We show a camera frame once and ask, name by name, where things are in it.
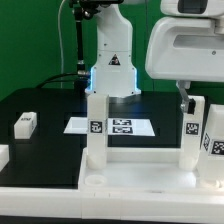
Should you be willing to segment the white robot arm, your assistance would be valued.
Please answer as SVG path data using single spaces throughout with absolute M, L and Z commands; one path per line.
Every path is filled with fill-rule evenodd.
M 112 98 L 138 95 L 132 64 L 131 23 L 121 4 L 143 0 L 69 0 L 77 20 L 97 20 L 97 61 L 86 92 Z M 175 80 L 181 109 L 192 114 L 196 101 L 186 90 L 192 81 L 224 82 L 224 0 L 161 0 L 164 18 L 149 38 L 145 70 L 153 79 Z

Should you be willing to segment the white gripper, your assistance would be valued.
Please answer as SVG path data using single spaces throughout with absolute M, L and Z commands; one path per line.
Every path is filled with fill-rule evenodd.
M 178 80 L 180 108 L 193 114 L 190 81 L 224 82 L 224 35 L 212 19 L 164 17 L 151 32 L 145 69 L 153 79 Z

